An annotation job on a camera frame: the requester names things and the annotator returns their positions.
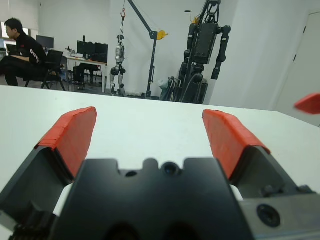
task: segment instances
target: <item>black jacket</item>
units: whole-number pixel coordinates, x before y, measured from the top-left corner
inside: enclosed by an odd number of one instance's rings
[[[24,32],[16,39],[17,51],[24,57],[29,57],[30,63],[41,66],[46,61],[47,55],[36,40]]]

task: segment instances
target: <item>white door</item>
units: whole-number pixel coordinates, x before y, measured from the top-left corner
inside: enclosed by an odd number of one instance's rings
[[[320,93],[320,12],[309,15],[275,110],[318,127],[320,115],[309,115],[294,109],[298,100],[311,93]]]

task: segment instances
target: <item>man's hair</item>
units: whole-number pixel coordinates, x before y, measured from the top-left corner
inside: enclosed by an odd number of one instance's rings
[[[11,28],[11,30],[16,29],[18,31],[18,33],[23,33],[24,29],[22,27],[22,23],[16,19],[16,18],[10,18],[8,19],[5,23],[5,26],[8,26],[9,28]]]

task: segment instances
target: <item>silver humanoid robot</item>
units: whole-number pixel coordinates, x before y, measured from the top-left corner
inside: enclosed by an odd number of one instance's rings
[[[122,40],[125,39],[123,35],[118,35],[116,37],[118,39],[118,46],[116,46],[115,49],[115,60],[116,60],[116,66],[113,67],[110,71],[110,89],[111,94],[114,96],[117,92],[115,91],[115,76],[118,76],[118,83],[119,83],[119,90],[118,94],[120,96],[125,95],[125,86],[122,83],[124,79],[124,74],[126,73],[126,70],[122,67],[122,63],[125,60],[125,46],[122,43]]]

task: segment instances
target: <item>red object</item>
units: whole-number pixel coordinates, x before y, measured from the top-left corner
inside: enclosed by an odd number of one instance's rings
[[[58,150],[69,172],[75,177],[86,159],[97,119],[95,107],[62,115],[37,146]]]
[[[271,153],[235,116],[209,109],[204,110],[202,116],[212,154],[219,160],[228,178],[246,147],[261,146],[268,154]]]
[[[320,93],[305,96],[294,107],[307,114],[320,114]]]

